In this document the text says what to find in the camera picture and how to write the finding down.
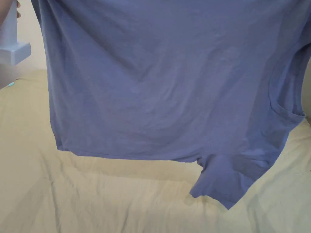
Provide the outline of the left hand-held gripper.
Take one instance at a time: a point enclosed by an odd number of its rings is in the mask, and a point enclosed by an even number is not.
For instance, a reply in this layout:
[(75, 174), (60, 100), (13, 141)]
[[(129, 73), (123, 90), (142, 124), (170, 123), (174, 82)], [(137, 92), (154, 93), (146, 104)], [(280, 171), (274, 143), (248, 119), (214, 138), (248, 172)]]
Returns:
[(0, 64), (17, 65), (30, 55), (30, 43), (22, 43), (17, 39), (17, 1), (13, 0), (0, 27)]

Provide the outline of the person's left hand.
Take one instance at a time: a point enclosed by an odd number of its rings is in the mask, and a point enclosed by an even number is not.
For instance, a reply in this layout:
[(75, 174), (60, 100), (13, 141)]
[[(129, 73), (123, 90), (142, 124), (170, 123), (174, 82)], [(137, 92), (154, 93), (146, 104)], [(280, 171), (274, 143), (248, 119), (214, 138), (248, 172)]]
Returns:
[[(7, 17), (9, 10), (13, 4), (13, 0), (1, 0), (0, 1), (0, 27), (2, 26), (5, 18)], [(18, 0), (16, 0), (16, 18), (20, 18), (21, 14), (18, 12), (18, 8), (20, 8), (21, 4)]]

